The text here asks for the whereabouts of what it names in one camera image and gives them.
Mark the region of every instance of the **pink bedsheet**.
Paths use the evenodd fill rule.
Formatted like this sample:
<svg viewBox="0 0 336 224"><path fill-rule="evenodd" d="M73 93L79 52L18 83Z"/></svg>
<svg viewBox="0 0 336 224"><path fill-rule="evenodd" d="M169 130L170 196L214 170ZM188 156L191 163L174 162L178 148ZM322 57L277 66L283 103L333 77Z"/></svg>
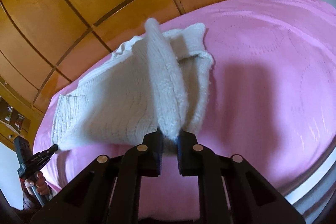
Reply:
<svg viewBox="0 0 336 224"><path fill-rule="evenodd" d="M319 0L228 0L177 17L162 30L196 22L206 25L204 44L215 60L199 143L219 155L243 155L276 187L305 172L335 136L336 10ZM77 84L53 96L34 153L50 146L59 94ZM98 155L128 148L76 148L54 155L42 171L59 191ZM163 158L161 177L143 178L139 217L195 219L198 210L197 178L181 177L175 157Z"/></svg>

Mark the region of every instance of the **white sweater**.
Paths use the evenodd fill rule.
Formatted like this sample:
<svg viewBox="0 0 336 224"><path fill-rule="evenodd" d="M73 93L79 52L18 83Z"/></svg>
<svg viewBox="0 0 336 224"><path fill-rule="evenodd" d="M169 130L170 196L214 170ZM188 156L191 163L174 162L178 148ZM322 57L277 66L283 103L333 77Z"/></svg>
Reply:
<svg viewBox="0 0 336 224"><path fill-rule="evenodd" d="M97 142L142 143L159 126L169 140L181 128L201 128L213 63L204 49L205 26L162 33L155 19L144 38L134 37L92 70L67 95L60 95L51 142L60 150Z"/></svg>

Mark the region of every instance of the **silver screw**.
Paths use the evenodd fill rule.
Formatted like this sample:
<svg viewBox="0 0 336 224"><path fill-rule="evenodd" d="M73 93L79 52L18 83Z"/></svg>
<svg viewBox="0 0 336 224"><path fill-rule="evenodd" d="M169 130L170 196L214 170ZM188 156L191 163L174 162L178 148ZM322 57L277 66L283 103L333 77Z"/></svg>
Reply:
<svg viewBox="0 0 336 224"><path fill-rule="evenodd" d="M97 161L100 163L100 164L103 164L105 162L107 162L108 158L105 156L105 155L101 155L97 158Z"/></svg>
<svg viewBox="0 0 336 224"><path fill-rule="evenodd" d="M200 144L195 144L193 146L193 150L195 150L195 151L202 151L203 150L203 146L200 145Z"/></svg>
<svg viewBox="0 0 336 224"><path fill-rule="evenodd" d="M138 151L144 152L148 149L148 147L145 144L141 144L141 145L138 145L137 149Z"/></svg>
<svg viewBox="0 0 336 224"><path fill-rule="evenodd" d="M232 160L237 163L241 163L243 161L243 157L241 155L233 155Z"/></svg>

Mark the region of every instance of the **person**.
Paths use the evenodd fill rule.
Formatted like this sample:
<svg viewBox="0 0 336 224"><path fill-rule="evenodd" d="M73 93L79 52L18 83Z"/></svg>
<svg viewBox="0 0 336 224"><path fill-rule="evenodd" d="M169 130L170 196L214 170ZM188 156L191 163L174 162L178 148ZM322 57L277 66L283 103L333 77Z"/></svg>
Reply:
<svg viewBox="0 0 336 224"><path fill-rule="evenodd" d="M38 171L36 173L36 177L36 182L29 179L21 180L21 189L23 191L23 210L13 208L24 223L29 223L33 215L42 207L33 193L32 186L37 186L36 190L40 195L50 195L51 193L51 188L46 183L43 173Z"/></svg>

